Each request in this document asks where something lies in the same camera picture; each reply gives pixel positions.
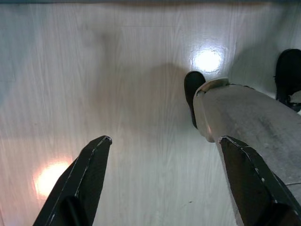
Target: black shoe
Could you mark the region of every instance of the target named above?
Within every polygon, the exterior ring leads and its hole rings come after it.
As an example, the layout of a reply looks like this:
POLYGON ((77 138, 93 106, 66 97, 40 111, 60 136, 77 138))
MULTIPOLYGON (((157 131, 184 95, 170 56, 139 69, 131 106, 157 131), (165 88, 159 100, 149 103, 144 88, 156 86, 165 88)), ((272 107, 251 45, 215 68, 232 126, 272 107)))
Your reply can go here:
POLYGON ((197 128, 196 117, 193 110, 193 97, 197 89, 205 83, 205 78, 200 72, 189 72, 184 80, 186 101, 189 105, 192 123, 197 128))
POLYGON ((291 95, 301 90, 301 50, 287 49, 281 53, 276 66, 276 100, 298 112, 301 103, 292 103, 291 95))

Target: wood grain floor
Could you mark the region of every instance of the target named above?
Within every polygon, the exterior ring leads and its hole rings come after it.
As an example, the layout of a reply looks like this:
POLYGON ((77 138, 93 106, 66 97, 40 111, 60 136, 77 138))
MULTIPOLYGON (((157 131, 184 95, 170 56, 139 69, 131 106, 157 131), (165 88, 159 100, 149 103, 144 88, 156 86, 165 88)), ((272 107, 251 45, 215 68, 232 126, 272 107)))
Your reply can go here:
POLYGON ((52 177, 113 139, 95 226, 236 225, 215 144, 183 79, 203 49, 270 96, 278 54, 301 48, 300 5, 0 5, 0 226, 31 225, 52 177))

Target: shoe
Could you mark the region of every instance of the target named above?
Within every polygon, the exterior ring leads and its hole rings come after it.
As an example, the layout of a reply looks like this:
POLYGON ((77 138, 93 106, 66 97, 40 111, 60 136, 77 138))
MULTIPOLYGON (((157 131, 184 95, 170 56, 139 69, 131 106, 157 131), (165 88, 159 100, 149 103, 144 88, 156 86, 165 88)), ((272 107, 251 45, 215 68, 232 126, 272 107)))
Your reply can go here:
POLYGON ((197 89, 206 82, 204 76, 200 72, 189 72, 184 80, 184 89, 186 101, 189 105, 192 123, 197 128, 196 117, 193 109, 193 97, 197 89))
POLYGON ((301 50, 287 49, 277 61, 275 83, 276 100, 298 112, 301 103, 292 103, 291 95, 301 90, 301 50))

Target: white floor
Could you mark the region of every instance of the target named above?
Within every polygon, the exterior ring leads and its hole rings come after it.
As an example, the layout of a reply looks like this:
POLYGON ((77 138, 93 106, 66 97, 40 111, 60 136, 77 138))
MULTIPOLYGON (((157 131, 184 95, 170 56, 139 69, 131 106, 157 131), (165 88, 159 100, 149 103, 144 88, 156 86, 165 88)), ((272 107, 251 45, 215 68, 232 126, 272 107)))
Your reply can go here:
POLYGON ((31 225, 53 181, 113 139, 95 226, 236 225, 218 151, 193 128, 200 70, 275 95, 301 5, 0 5, 0 226, 31 225))

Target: black sneaker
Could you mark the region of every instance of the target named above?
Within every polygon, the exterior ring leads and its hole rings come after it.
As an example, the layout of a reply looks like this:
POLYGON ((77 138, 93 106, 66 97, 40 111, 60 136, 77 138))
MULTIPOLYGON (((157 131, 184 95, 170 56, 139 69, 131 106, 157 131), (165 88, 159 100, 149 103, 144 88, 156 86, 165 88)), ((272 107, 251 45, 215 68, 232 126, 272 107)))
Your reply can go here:
POLYGON ((301 103, 291 102, 291 95, 301 90, 301 50, 287 49, 281 53, 276 66, 276 100, 298 112, 301 103))
POLYGON ((184 89, 186 101, 189 105, 192 123, 197 128, 196 117, 193 110, 193 97, 197 89, 206 82, 204 76, 200 72, 189 72, 184 80, 184 89))

